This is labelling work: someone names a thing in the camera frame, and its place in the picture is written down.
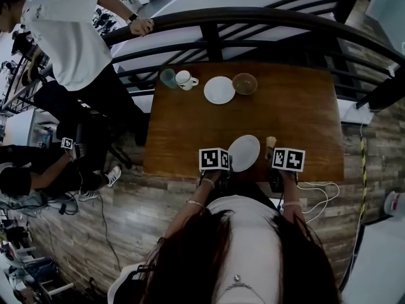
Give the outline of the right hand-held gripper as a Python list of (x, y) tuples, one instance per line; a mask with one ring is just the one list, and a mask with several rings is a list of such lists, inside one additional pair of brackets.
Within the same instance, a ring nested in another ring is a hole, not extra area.
[(303, 172), (306, 152), (292, 148), (273, 148), (270, 157), (270, 188), (272, 191), (284, 191), (281, 170), (294, 174), (297, 183), (298, 173)]

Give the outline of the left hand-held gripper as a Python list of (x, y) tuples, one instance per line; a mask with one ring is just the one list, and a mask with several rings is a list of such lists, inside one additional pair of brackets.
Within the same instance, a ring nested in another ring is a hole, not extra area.
[(222, 148), (199, 149), (199, 184), (203, 181), (208, 172), (220, 171), (219, 181), (230, 178), (233, 172), (232, 155)]

